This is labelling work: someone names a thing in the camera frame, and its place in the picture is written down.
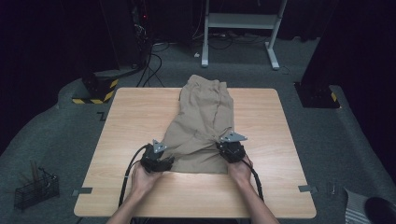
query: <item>power cord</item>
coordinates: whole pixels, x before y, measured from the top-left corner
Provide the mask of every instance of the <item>power cord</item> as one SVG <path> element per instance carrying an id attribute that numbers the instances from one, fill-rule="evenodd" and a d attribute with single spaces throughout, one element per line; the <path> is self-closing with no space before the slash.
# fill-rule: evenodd
<path id="1" fill-rule="evenodd" d="M 161 81 L 161 79 L 157 76 L 157 74 L 155 74 L 155 77 L 158 79 L 158 81 L 161 83 L 161 85 L 163 86 L 163 87 L 165 87 L 164 85 L 163 85 L 163 82 Z"/>
<path id="2" fill-rule="evenodd" d="M 122 189 L 121 189 L 121 194 L 120 194 L 119 207 L 120 207 L 120 206 L 122 205 L 122 203 L 123 203 L 123 197 L 124 197 L 124 194 L 125 194 L 126 184 L 127 184 L 127 182 L 128 182 L 128 178 L 129 178 L 129 173 L 131 173 L 131 169 L 132 169 L 132 167 L 134 166 L 134 164 L 136 163 L 136 162 L 134 162 L 134 159 L 135 159 L 136 156 L 139 154 L 139 152 L 142 151 L 143 149 L 145 149 L 147 146 L 148 146 L 148 145 L 144 145 L 144 146 L 142 146 L 141 148 L 139 148 L 139 149 L 136 151 L 136 153 L 134 154 L 134 156 L 133 156 L 132 159 L 131 159 L 131 162 L 130 162 L 129 165 L 128 165 L 128 168 L 127 168 L 126 171 L 125 171 L 125 176 L 124 176 L 124 179 L 123 179 L 123 182 L 122 182 Z"/>
<path id="3" fill-rule="evenodd" d="M 251 40 L 235 40 L 234 43 L 235 44 L 258 44 L 261 42 L 265 42 L 267 41 L 267 39 L 269 38 L 269 36 L 265 37 L 262 40 L 258 40 L 261 36 L 256 35 L 253 39 Z"/>
<path id="4" fill-rule="evenodd" d="M 146 64 L 145 70 L 143 71 L 142 76 L 140 76 L 140 79 L 139 79 L 139 81 L 137 82 L 136 87 L 139 87 L 140 83 L 141 83 L 142 80 L 143 80 L 143 76 L 146 74 L 146 71 L 147 71 L 148 68 L 149 68 L 149 62 L 151 61 L 151 52 L 152 52 L 152 46 L 151 46 L 151 48 L 150 48 L 150 50 L 149 50 L 148 62 L 147 62 L 147 64 Z"/>
<path id="5" fill-rule="evenodd" d="M 160 46 L 160 45 L 164 45 L 164 44 L 166 44 L 166 47 L 165 47 L 165 48 L 153 50 L 152 52 L 154 52 L 154 53 L 161 52 L 161 51 L 164 51 L 164 50 L 166 50 L 166 49 L 169 49 L 169 47 L 171 46 L 171 44 L 170 44 L 168 41 L 165 41 L 165 42 L 163 42 L 163 43 L 156 43 L 156 44 L 154 44 L 154 46 Z"/>
<path id="6" fill-rule="evenodd" d="M 77 220 L 76 224 L 80 223 L 82 219 L 83 219 L 83 217 L 80 217 L 80 218 Z"/>
<path id="7" fill-rule="evenodd" d="M 287 66 L 281 66 L 280 68 L 286 68 L 288 70 L 287 73 L 282 72 L 282 75 L 288 75 L 290 73 L 290 69 Z"/>
<path id="8" fill-rule="evenodd" d="M 254 179 L 256 180 L 257 191 L 259 192 L 259 197 L 264 201 L 264 197 L 262 196 L 262 182 L 259 179 L 259 175 L 253 169 L 251 164 L 248 164 L 246 161 L 242 160 L 242 162 L 250 169 L 250 172 L 253 174 Z"/>
<path id="9" fill-rule="evenodd" d="M 156 78 L 158 78 L 159 80 L 160 80 L 160 78 L 157 76 L 157 72 L 160 70 L 160 68 L 163 66 L 163 60 L 161 59 L 161 57 L 160 56 L 158 56 L 157 54 L 150 54 L 150 55 L 152 55 L 152 56 L 155 56 L 155 57 L 157 57 L 159 60 L 160 60 L 160 65 L 158 66 L 158 68 L 155 70 L 155 72 L 153 73 L 153 74 L 151 74 L 151 76 L 149 76 L 147 79 L 146 79 L 146 81 L 143 83 L 143 87 L 145 87 L 146 86 L 146 84 L 149 82 L 149 80 L 152 78 L 152 77 L 156 77 Z"/>
<path id="10" fill-rule="evenodd" d="M 199 27 L 201 25 L 201 20 L 202 20 L 202 14 L 204 11 L 204 0 L 201 1 L 201 12 L 200 12 L 200 17 L 199 17 L 199 21 L 198 21 L 198 25 L 197 25 L 197 29 L 195 30 L 194 34 L 192 35 L 192 39 L 194 39 L 195 35 L 197 34 Z"/>
<path id="11" fill-rule="evenodd" d="M 229 44 L 228 44 L 227 46 L 225 46 L 225 47 L 223 47 L 223 48 L 218 48 L 218 47 L 215 47 L 215 46 L 213 46 L 213 45 L 211 45 L 211 44 L 207 44 L 207 45 L 208 45 L 210 48 L 212 48 L 212 49 L 227 49 L 227 48 L 229 48 L 229 47 L 233 44 L 233 37 L 232 37 L 230 34 L 228 34 L 228 33 L 225 33 L 225 36 L 228 36 L 228 38 L 222 39 L 222 38 L 224 38 L 224 37 L 221 37 L 221 38 L 219 38 L 219 40 L 228 41 L 228 40 L 230 39 L 231 41 L 229 42 Z"/>

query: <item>hand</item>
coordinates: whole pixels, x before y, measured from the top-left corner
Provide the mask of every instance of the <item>hand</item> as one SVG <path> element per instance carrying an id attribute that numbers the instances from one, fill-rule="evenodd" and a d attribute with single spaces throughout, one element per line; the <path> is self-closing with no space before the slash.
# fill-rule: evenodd
<path id="1" fill-rule="evenodd" d="M 253 167 L 253 162 L 247 156 L 245 156 L 243 160 Z M 244 164 L 242 161 L 235 163 L 227 162 L 227 166 L 228 175 L 233 179 L 238 187 L 250 184 L 251 171 L 246 164 Z"/>
<path id="2" fill-rule="evenodd" d="M 132 173 L 132 194 L 138 193 L 145 196 L 154 187 L 155 182 L 163 173 L 147 173 L 140 161 L 134 165 Z"/>

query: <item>folded pants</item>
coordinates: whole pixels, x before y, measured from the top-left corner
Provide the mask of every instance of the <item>folded pants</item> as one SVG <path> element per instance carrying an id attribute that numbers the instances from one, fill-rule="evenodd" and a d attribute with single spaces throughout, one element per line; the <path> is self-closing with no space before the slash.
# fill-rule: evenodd
<path id="1" fill-rule="evenodd" d="M 163 158 L 174 156 L 172 170 L 226 174 L 216 142 L 233 130 L 233 98 L 225 82 L 192 75 L 180 93 L 180 111 L 162 140 Z"/>

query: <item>black wire rack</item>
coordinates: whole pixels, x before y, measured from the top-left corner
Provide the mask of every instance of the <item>black wire rack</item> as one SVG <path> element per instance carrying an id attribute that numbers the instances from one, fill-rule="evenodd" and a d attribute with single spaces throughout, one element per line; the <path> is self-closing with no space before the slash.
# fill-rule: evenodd
<path id="1" fill-rule="evenodd" d="M 52 197 L 59 197 L 59 177 L 45 175 L 34 183 L 15 189 L 14 208 L 22 211 Z"/>

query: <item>dark curtain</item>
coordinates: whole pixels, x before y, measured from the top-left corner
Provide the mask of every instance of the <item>dark curtain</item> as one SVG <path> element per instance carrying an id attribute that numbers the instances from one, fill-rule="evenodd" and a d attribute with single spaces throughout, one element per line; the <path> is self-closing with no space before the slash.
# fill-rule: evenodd
<path id="1" fill-rule="evenodd" d="M 340 1 L 302 84 L 340 85 L 362 131 L 396 183 L 396 1 Z"/>
<path id="2" fill-rule="evenodd" d="M 338 0 L 289 0 L 278 37 L 303 41 L 323 35 Z"/>
<path id="3" fill-rule="evenodd" d="M 79 78 L 67 56 L 61 15 L 59 1 L 1 3 L 0 153 L 30 119 L 57 103 L 64 85 Z"/>

